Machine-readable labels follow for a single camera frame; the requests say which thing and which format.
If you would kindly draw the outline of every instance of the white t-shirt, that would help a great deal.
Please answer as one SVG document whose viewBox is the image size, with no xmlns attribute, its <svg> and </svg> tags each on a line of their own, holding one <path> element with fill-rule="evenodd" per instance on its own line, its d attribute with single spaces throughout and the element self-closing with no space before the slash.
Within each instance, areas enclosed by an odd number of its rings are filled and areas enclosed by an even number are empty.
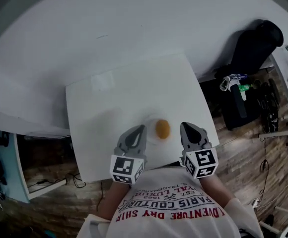
<svg viewBox="0 0 288 238">
<path fill-rule="evenodd" d="M 163 168 L 143 172 L 116 210 L 106 237 L 239 238 L 239 230 L 263 238 L 251 206 L 235 198 L 222 209 L 184 168 Z"/>
</svg>

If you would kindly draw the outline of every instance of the person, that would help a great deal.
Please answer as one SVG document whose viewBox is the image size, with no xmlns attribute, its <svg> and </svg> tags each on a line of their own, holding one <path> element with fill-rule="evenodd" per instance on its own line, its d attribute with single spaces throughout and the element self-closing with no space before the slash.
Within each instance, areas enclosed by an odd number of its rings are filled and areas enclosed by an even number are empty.
<svg viewBox="0 0 288 238">
<path fill-rule="evenodd" d="M 193 179 L 185 168 L 142 173 L 136 184 L 113 182 L 77 238 L 263 238 L 244 207 L 216 175 Z"/>
</svg>

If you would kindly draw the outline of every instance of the white wall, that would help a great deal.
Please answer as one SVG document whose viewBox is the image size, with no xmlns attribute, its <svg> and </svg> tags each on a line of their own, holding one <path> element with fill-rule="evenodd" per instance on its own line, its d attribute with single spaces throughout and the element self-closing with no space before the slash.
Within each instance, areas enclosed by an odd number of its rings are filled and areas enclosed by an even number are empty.
<svg viewBox="0 0 288 238">
<path fill-rule="evenodd" d="M 41 123 L 46 116 L 49 125 L 67 128 L 64 86 L 182 52 L 202 76 L 229 61 L 235 32 L 257 18 L 276 23 L 288 43 L 288 13 L 272 0 L 42 0 L 0 37 L 0 75 L 58 107 L 39 105 L 35 115 L 23 110 L 24 118 Z M 13 116 L 20 103 L 15 95 L 3 105 Z"/>
</svg>

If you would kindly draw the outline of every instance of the person's arm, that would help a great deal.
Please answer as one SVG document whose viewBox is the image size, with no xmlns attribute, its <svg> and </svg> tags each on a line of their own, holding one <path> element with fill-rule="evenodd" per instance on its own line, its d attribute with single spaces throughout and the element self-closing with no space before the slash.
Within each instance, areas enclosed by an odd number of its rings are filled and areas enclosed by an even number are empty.
<svg viewBox="0 0 288 238">
<path fill-rule="evenodd" d="M 112 220 L 116 209 L 129 190 L 128 184 L 114 181 L 105 198 L 100 202 L 98 211 L 92 214 L 106 220 Z"/>
<path fill-rule="evenodd" d="M 231 199 L 235 198 L 235 196 L 225 185 L 223 185 L 216 175 L 201 178 L 200 183 L 205 193 L 216 201 L 222 208 L 224 208 Z"/>
</svg>

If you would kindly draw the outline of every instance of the wooden floor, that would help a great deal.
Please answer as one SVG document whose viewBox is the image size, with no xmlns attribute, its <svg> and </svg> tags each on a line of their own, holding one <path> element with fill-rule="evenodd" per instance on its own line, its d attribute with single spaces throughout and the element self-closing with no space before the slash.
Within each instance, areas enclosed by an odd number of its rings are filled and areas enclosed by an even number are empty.
<svg viewBox="0 0 288 238">
<path fill-rule="evenodd" d="M 280 115 L 288 114 L 288 105 L 284 90 L 275 72 L 263 77 L 273 77 L 277 81 L 281 93 Z M 260 197 L 264 186 L 266 172 L 260 172 L 260 164 L 267 159 L 270 170 L 266 183 L 263 202 L 257 211 L 259 220 L 269 214 L 275 215 L 275 227 L 282 228 L 288 223 L 288 216 L 273 210 L 275 205 L 288 209 L 288 137 L 271 138 L 261 142 L 258 133 L 262 132 L 260 121 L 254 121 L 234 131 L 228 131 L 220 114 L 214 114 L 214 122 L 219 136 L 220 146 L 217 147 L 219 167 L 217 175 L 224 181 L 242 203 L 248 204 L 252 199 Z M 42 174 L 53 174 L 48 179 L 59 179 L 67 170 L 77 170 L 76 164 L 62 163 L 49 167 L 35 167 L 25 171 L 29 184 L 41 180 Z M 103 183 L 106 191 L 110 181 Z M 2 203 L 9 226 L 17 231 L 22 227 L 31 226 L 36 231 L 35 237 L 41 237 L 43 230 L 49 230 L 57 237 L 76 237 L 84 218 L 95 206 L 101 196 L 100 183 L 87 184 L 84 188 L 76 188 L 71 180 L 64 185 L 39 198 L 30 204 L 6 200 Z"/>
</svg>

